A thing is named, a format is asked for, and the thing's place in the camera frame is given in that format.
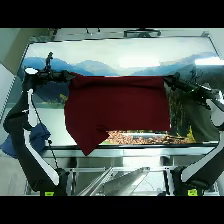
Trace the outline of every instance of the blue fabric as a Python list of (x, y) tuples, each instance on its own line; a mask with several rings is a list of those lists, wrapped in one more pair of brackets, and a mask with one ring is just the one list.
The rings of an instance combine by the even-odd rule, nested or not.
[[(30, 144), (33, 147), (33, 149), (36, 150), (38, 153), (40, 153), (45, 147), (45, 140), (47, 140), (50, 137), (50, 135), (51, 135), (50, 132), (47, 130), (44, 124), (43, 127), (41, 124), (37, 124), (34, 128), (32, 128), (29, 138), (30, 138)], [(0, 146), (0, 148), (6, 155), (17, 159), (17, 155), (14, 150), (10, 135), (8, 135), (7, 139)]]

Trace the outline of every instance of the sky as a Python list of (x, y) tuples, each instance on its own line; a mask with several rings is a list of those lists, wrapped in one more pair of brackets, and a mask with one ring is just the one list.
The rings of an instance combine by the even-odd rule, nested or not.
[(192, 54), (215, 53), (215, 50), (209, 39), (203, 37), (105, 39), (34, 43), (29, 46), (26, 57), (46, 58), (49, 52), (69, 64), (99, 61), (128, 75), (140, 67), (156, 66), (157, 62), (177, 61)]

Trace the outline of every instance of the folded garment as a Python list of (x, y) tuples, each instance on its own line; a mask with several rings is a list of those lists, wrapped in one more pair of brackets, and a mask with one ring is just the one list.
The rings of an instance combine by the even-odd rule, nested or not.
[(170, 129), (162, 77), (74, 75), (65, 104), (65, 123), (85, 155), (109, 137), (107, 131)]
[[(43, 127), (41, 124), (37, 124), (34, 128), (32, 128), (29, 138), (30, 138), (30, 144), (33, 147), (33, 149), (35, 149), (38, 153), (40, 153), (45, 147), (45, 140), (47, 140), (50, 137), (50, 135), (51, 135), (50, 132), (47, 130), (44, 124)], [(10, 135), (8, 135), (5, 142), (2, 145), (0, 145), (0, 148), (8, 156), (17, 159), (17, 155), (13, 147)]]

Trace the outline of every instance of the black wire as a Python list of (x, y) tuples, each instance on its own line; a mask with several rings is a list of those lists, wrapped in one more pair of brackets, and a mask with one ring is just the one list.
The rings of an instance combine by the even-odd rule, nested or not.
[[(38, 120), (39, 120), (39, 122), (40, 122), (41, 127), (43, 128), (45, 134), (48, 135), (47, 132), (46, 132), (46, 130), (45, 130), (45, 128), (44, 128), (44, 126), (43, 126), (43, 123), (42, 123), (42, 121), (41, 121), (41, 119), (40, 119), (40, 116), (39, 116), (39, 114), (38, 114), (38, 112), (37, 112), (36, 106), (35, 106), (35, 104), (34, 104), (34, 102), (33, 102), (33, 95), (31, 95), (31, 102), (32, 102), (33, 108), (34, 108), (34, 110), (35, 110), (35, 112), (36, 112), (36, 115), (37, 115), (37, 118), (38, 118)], [(51, 140), (48, 140), (49, 148), (50, 148), (50, 150), (51, 150), (51, 152), (52, 152), (52, 155), (53, 155), (53, 157), (54, 157), (54, 161), (55, 161), (56, 168), (58, 169), (59, 167), (58, 167), (57, 159), (56, 159), (55, 154), (54, 154), (54, 151), (53, 151), (53, 149), (52, 149), (52, 147), (51, 147), (51, 143), (52, 143), (52, 141), (51, 141)]]

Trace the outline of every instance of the green label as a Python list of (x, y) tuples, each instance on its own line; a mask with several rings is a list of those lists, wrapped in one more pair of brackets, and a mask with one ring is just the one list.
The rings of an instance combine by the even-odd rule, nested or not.
[(54, 196), (54, 192), (45, 192), (45, 196)]
[(198, 191), (196, 189), (188, 190), (188, 196), (198, 196)]

